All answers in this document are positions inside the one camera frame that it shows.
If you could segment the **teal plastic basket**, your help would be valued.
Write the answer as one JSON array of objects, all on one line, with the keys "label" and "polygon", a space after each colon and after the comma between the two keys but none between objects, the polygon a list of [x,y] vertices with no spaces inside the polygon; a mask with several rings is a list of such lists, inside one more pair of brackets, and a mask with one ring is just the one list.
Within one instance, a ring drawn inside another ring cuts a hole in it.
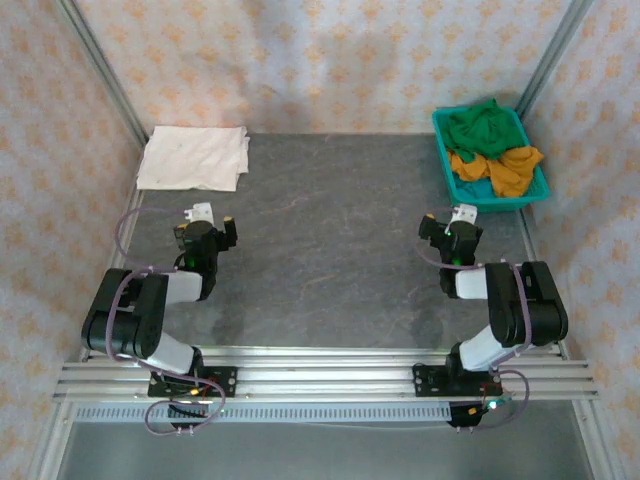
[{"label": "teal plastic basket", "polygon": [[[465,110],[468,110],[468,107],[457,106],[437,109],[432,113],[432,122],[434,125],[434,132],[436,137],[437,153],[441,163],[449,198],[453,205],[465,202],[461,202],[456,195],[454,178],[457,176],[451,170],[442,133],[445,121],[448,119],[448,117],[454,113],[463,112]],[[540,166],[536,166],[533,170],[533,179],[529,184],[529,188],[523,195],[515,198],[500,198],[495,196],[495,198],[493,199],[476,200],[467,202],[466,204],[475,205],[478,208],[478,211],[483,213],[515,211],[524,208],[531,203],[545,200],[549,197],[549,195],[550,189],[542,172],[542,169]]]}]

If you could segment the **aluminium mounting beam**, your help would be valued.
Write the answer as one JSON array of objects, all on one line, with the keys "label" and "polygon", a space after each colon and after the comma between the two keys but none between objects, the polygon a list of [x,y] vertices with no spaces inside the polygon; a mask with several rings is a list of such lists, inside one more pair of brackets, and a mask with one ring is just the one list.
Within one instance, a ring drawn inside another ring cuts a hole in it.
[{"label": "aluminium mounting beam", "polygon": [[[231,363],[238,369],[238,402],[401,402],[453,400],[416,397],[412,367],[418,363],[338,361],[250,361]],[[594,400],[597,387],[585,361],[521,357],[499,375],[503,394],[516,400]],[[63,367],[53,397],[57,401],[129,401],[149,399],[150,373],[140,367],[110,366],[105,361]],[[480,401],[491,397],[461,397]]]}]

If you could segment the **green t-shirt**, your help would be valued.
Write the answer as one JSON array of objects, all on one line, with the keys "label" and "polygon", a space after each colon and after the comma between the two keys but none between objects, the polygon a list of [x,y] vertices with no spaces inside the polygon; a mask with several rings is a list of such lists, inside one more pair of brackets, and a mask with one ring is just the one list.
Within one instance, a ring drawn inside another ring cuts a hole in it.
[{"label": "green t-shirt", "polygon": [[507,150],[526,145],[513,115],[496,99],[450,114],[442,123],[442,138],[465,163],[477,155],[498,160]]}]

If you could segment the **teal t-shirt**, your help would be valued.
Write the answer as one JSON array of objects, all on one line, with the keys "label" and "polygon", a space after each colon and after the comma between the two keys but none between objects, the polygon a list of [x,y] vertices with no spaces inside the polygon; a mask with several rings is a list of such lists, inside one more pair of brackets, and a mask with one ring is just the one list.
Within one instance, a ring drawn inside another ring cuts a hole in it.
[{"label": "teal t-shirt", "polygon": [[495,198],[491,181],[488,178],[468,182],[455,177],[454,185],[456,195],[461,202],[467,203],[476,200]]}]

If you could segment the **aluminium table edge rail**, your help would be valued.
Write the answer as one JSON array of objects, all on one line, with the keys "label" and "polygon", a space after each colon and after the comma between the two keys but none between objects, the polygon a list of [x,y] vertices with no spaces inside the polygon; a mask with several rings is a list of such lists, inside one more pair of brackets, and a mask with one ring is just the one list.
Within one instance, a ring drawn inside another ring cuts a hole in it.
[{"label": "aluminium table edge rail", "polygon": [[241,360],[266,361],[407,361],[408,363],[443,362],[449,351],[446,349],[416,348],[320,348],[320,347],[257,347],[226,346],[200,348],[206,363],[217,364]]}]

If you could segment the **aluminium frame leg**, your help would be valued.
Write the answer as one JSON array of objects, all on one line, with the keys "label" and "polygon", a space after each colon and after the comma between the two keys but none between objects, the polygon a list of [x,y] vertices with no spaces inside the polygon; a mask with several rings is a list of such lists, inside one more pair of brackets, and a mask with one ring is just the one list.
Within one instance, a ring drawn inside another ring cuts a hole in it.
[{"label": "aluminium frame leg", "polygon": [[614,446],[612,429],[597,400],[573,400],[572,405],[594,480],[626,480]]},{"label": "aluminium frame leg", "polygon": [[27,480],[57,480],[76,414],[73,402],[54,405],[36,445]]}]

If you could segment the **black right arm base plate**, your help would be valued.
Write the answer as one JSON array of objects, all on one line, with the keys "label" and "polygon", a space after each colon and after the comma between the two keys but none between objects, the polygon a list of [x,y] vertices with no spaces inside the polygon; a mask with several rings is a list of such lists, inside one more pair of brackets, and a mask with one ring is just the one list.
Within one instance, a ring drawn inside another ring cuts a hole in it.
[{"label": "black right arm base plate", "polygon": [[501,383],[495,382],[487,372],[415,364],[412,374],[416,397],[493,397],[503,394]]}]

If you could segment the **aluminium frame post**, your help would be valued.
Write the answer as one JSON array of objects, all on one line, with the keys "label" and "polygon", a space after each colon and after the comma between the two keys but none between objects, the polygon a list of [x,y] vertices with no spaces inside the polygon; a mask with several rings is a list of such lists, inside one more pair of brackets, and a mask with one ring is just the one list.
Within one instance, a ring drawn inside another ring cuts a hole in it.
[{"label": "aluminium frame post", "polygon": [[106,88],[129,133],[140,147],[144,147],[149,140],[149,135],[77,1],[54,0],[54,3],[79,40],[81,49]]},{"label": "aluminium frame post", "polygon": [[548,43],[534,73],[522,93],[515,111],[523,120],[532,110],[539,94],[561,60],[578,27],[582,24],[594,0],[571,0],[559,25]]}]

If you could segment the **white folded t-shirt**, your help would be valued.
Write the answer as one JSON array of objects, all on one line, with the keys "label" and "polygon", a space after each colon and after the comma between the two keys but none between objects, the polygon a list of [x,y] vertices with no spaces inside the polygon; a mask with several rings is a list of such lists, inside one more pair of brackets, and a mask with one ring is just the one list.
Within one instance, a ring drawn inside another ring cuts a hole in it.
[{"label": "white folded t-shirt", "polygon": [[137,174],[139,190],[234,192],[249,172],[247,128],[154,128]]}]

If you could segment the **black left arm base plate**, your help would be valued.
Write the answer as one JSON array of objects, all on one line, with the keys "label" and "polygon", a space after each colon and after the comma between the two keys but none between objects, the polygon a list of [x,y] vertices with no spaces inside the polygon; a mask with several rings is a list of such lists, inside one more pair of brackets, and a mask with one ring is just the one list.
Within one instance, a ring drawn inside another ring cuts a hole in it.
[{"label": "black left arm base plate", "polygon": [[203,366],[188,373],[189,376],[199,378],[199,381],[195,382],[152,373],[147,395],[151,398],[219,398],[220,393],[216,389],[202,382],[202,379],[205,379],[219,385],[227,397],[233,398],[237,374],[238,369],[233,366]]}]

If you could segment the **orange t-shirt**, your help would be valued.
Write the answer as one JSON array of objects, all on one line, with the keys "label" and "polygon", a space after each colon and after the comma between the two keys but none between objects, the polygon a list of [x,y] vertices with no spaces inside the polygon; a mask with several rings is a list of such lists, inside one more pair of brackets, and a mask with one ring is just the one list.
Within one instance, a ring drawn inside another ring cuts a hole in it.
[{"label": "orange t-shirt", "polygon": [[474,161],[465,163],[451,150],[447,151],[447,157],[458,178],[468,182],[488,178],[495,196],[500,198],[523,195],[533,179],[533,170],[544,159],[544,155],[533,146],[507,150],[498,160],[477,155]]}]

